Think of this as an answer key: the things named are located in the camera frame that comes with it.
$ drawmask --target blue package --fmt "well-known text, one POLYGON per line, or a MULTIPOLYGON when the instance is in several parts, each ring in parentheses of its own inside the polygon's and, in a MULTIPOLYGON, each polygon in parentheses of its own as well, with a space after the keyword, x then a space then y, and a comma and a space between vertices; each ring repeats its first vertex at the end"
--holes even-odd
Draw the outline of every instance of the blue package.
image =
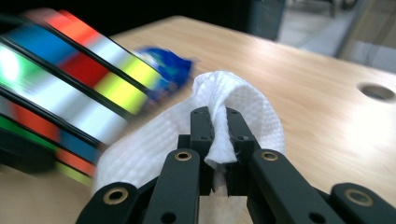
POLYGON ((135 50, 134 55, 162 75, 154 91, 148 96, 149 104, 166 100, 179 91, 191 77, 192 61, 183 59, 170 50, 146 47, 135 50))

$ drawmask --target wooden table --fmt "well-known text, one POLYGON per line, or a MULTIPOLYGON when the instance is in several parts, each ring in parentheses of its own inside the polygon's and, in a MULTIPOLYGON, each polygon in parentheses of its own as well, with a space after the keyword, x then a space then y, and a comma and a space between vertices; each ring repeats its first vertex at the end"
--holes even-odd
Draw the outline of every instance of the wooden table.
MULTIPOLYGON (((369 98, 358 88, 373 83, 396 91, 396 75, 183 17, 113 39, 129 50, 156 46, 192 59, 192 77, 234 72, 268 98, 284 127, 287 157, 312 186, 330 192, 352 182, 396 206, 396 101, 369 98)), ((190 92, 189 86, 143 115, 128 132, 190 92)), ((90 197, 89 187, 56 172, 0 170, 0 223, 73 223, 90 197)), ((238 223, 251 223, 246 209, 238 223)))

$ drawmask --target white tissue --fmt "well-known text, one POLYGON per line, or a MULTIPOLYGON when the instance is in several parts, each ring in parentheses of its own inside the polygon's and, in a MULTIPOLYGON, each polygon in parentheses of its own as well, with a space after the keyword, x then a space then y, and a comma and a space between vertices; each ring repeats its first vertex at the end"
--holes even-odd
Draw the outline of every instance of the white tissue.
MULTIPOLYGON (((285 153, 282 125, 266 97, 241 77, 215 71, 196 77, 192 94, 185 101, 109 147, 97 164, 93 191, 116 181, 139 188, 158 176, 166 155, 177 149, 178 136, 190 133, 190 112, 202 106, 208 106, 215 130, 214 142, 205 157, 205 162, 213 168, 236 161, 226 107, 242 114, 261 147, 285 153)), ((220 183, 219 190, 200 199, 200 223, 235 223, 242 201, 224 196, 220 177, 215 182, 220 183)))

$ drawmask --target gray floor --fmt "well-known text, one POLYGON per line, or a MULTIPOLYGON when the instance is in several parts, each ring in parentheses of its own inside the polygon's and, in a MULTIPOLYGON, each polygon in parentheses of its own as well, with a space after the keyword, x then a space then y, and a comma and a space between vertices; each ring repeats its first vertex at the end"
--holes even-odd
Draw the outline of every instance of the gray floor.
POLYGON ((336 3, 334 17, 330 4, 315 0, 287 1, 281 23, 280 44, 334 56, 353 18, 354 11, 336 3))

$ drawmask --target table surface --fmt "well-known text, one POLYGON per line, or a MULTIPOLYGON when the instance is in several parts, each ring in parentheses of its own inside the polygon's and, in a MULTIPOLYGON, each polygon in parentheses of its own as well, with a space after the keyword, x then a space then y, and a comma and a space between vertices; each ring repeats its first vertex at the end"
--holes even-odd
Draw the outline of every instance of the table surface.
MULTIPOLYGON (((194 61, 191 77, 227 70, 261 91, 282 122, 287 157, 315 188, 337 183, 371 189, 396 206, 396 101, 364 95, 364 83, 396 91, 396 75, 279 45, 184 17, 112 36, 128 50, 170 49, 194 61)), ((191 83, 145 115, 133 132, 191 93, 191 83)), ((74 223, 91 188, 51 172, 0 167, 0 223, 74 223)), ((251 223, 245 208, 238 223, 251 223)))

